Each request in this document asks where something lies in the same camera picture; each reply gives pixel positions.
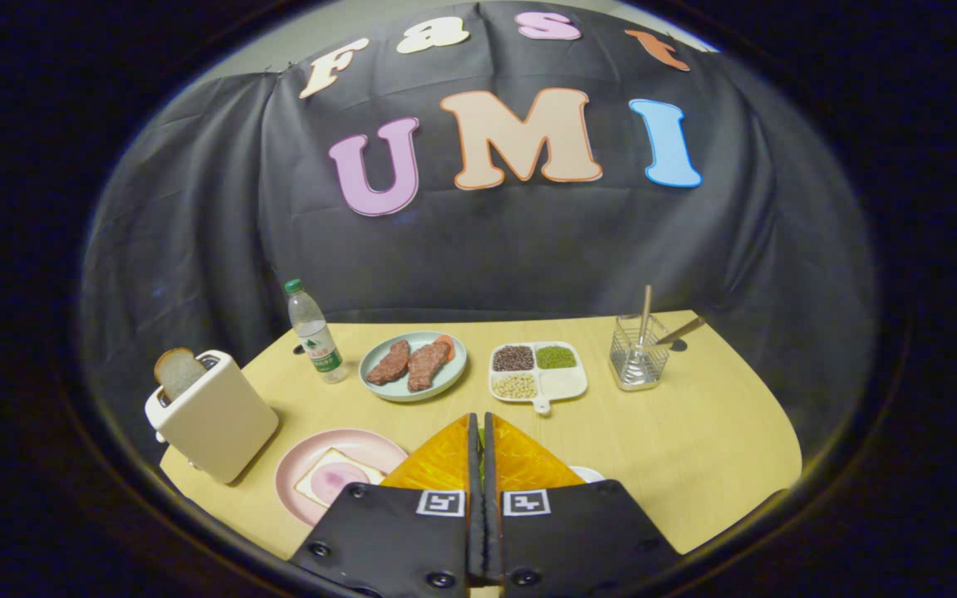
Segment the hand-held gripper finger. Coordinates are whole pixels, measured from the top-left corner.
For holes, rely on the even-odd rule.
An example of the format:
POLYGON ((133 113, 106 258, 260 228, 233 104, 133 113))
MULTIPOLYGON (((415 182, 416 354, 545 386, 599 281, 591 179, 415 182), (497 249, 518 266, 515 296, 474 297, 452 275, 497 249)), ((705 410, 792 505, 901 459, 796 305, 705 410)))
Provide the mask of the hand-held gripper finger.
POLYGON ((479 425, 467 414, 379 484, 347 484, 290 561, 338 593, 467 597, 483 564, 479 425))
POLYGON ((483 484, 489 574, 505 597, 630 597, 680 559, 622 483, 581 480, 490 413, 483 484))

